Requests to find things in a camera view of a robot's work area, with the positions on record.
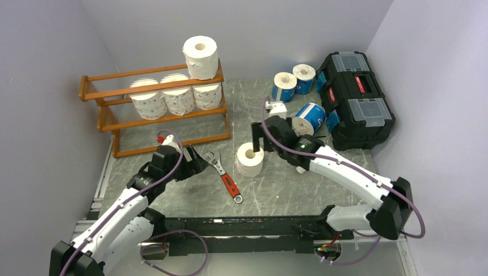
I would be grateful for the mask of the dotted white roll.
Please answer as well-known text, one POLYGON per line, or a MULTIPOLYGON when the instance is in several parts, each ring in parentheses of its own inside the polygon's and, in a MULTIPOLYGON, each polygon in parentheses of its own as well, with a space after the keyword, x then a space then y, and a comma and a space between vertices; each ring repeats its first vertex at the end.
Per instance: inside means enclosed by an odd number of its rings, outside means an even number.
POLYGON ((167 112, 167 104, 159 90, 129 95, 137 113, 145 120, 156 120, 167 112))
POLYGON ((222 100, 220 83, 193 86, 195 104, 199 109, 212 110, 218 108, 222 100))
MULTIPOLYGON (((169 74, 160 80, 160 83, 176 82, 189 80, 185 74, 169 74)), ((163 97, 169 111, 177 116, 190 113, 195 108, 195 99, 192 86, 176 87, 173 89, 162 90, 163 97)))

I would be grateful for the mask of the dotted white roll front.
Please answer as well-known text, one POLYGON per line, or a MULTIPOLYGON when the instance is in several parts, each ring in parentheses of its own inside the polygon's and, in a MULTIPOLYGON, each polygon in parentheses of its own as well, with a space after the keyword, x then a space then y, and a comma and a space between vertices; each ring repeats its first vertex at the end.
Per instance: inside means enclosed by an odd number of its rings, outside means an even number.
MULTIPOLYGON (((160 83, 176 82, 189 80, 185 74, 169 74, 160 80, 160 83)), ((173 89, 162 90, 163 97, 169 111, 177 116, 190 113, 195 108, 195 99, 192 86, 176 87, 173 89)))

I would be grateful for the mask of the plain white paper roll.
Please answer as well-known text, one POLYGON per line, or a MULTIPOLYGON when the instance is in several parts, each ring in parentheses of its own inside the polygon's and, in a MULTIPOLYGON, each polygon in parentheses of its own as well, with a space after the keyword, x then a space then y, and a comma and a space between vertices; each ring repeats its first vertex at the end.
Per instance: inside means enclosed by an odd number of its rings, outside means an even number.
POLYGON ((198 80, 213 79, 219 67, 218 47, 208 36, 193 36, 184 42, 182 52, 188 73, 198 80))

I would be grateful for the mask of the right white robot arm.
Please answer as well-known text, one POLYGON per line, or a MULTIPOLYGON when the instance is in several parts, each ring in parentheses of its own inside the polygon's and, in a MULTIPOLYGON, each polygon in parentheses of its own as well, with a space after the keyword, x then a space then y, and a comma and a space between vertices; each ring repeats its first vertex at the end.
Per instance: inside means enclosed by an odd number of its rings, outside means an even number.
POLYGON ((328 205, 318 217, 317 231, 330 239, 342 231, 370 230, 396 240, 413 208, 410 183, 382 177, 347 160, 313 135, 298 136, 291 120, 272 116, 251 124, 254 150, 277 152, 288 164, 322 175, 359 196, 364 204, 328 205))

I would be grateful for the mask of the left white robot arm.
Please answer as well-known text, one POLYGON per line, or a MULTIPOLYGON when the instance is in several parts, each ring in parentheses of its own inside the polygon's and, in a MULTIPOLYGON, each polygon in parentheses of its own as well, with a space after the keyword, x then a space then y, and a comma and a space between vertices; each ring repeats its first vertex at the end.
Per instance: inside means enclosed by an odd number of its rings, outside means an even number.
POLYGON ((97 221, 72 241, 54 246, 49 274, 107 275, 139 243, 176 233, 166 225, 165 215, 149 206, 169 182, 186 180, 207 166, 191 145, 160 145, 97 221))

